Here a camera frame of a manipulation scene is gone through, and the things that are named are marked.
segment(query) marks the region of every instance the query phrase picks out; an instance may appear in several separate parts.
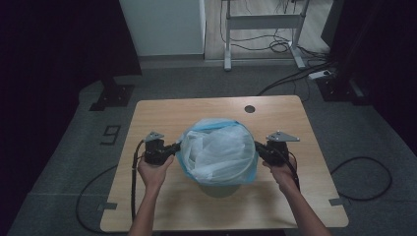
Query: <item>black curtain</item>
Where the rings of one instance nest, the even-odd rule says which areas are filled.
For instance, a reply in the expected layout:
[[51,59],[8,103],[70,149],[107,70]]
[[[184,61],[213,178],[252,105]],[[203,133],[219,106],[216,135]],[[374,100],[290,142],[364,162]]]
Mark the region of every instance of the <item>black curtain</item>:
[[412,3],[344,1],[330,55],[339,62],[336,83],[347,87],[354,78],[417,154],[417,18]]
[[141,73],[118,0],[0,3],[1,209],[5,235],[85,86]]

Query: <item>metal frame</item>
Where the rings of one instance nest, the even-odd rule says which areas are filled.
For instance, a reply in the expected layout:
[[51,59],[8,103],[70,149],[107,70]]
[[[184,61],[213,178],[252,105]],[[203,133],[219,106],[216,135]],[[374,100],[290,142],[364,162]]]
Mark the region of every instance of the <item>metal frame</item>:
[[224,70],[231,71],[231,51],[230,51],[230,31],[231,30],[259,30],[259,29],[296,29],[293,41],[288,45],[295,63],[300,70],[305,69],[306,65],[301,57],[301,51],[297,47],[300,39],[301,29],[306,19],[306,12],[310,0],[306,0],[300,15],[264,15],[264,16],[231,16],[230,0],[227,1],[226,12],[226,42],[224,45]]

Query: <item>table top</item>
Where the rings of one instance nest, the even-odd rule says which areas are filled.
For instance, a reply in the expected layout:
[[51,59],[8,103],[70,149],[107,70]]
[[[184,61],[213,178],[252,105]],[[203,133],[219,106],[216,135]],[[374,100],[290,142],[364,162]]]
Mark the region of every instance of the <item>table top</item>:
[[[245,111],[247,105],[255,112]],[[133,153],[151,131],[163,134],[165,144],[203,118],[229,118],[244,124],[255,141],[280,130],[300,138],[288,149],[297,157],[301,192],[327,227],[344,227],[348,218],[328,167],[298,96],[250,96],[194,99],[143,100],[138,102],[124,144],[100,227],[104,231],[128,231],[131,224],[131,178]],[[259,158],[253,183],[238,187],[203,187],[186,177],[178,160],[168,168],[156,203],[153,230],[273,229],[297,227],[287,200]],[[138,175],[136,207],[145,186]]]

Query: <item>plastic bag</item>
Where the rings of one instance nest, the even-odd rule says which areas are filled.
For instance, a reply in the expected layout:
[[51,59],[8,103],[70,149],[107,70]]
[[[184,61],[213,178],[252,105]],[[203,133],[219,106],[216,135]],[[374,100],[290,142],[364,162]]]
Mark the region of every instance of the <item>plastic bag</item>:
[[230,119],[203,119],[182,134],[176,153],[187,176],[211,186],[254,181],[258,155],[245,126]]

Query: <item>gray carpet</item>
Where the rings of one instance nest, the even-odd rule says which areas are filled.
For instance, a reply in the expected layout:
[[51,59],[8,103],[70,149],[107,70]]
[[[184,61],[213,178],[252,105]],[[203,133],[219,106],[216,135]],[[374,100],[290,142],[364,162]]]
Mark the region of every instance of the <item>gray carpet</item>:
[[[9,235],[94,235],[76,218],[77,198],[92,178],[118,163],[139,100],[255,95],[295,72],[294,66],[236,66],[230,73],[221,67],[145,69],[142,76],[116,78],[118,84],[135,85],[134,93],[127,107],[104,111],[89,111],[102,85],[97,82],[88,86],[81,91],[79,108],[28,194]],[[304,107],[329,170],[351,157],[370,156],[387,166],[392,175],[391,188],[380,198],[370,202],[344,199],[349,225],[332,228],[331,232],[334,235],[415,235],[417,158],[404,141],[372,106],[323,102],[312,81],[289,83],[265,95],[294,92],[306,99]],[[113,137],[103,136],[107,126],[120,126],[113,146],[101,144],[113,141]],[[80,201],[81,220],[92,229],[99,230],[114,173],[115,169],[110,170],[93,182]],[[339,191],[367,198],[381,191],[388,177],[378,164],[362,160],[346,164],[333,174],[333,180]],[[299,235],[297,229],[285,233]]]

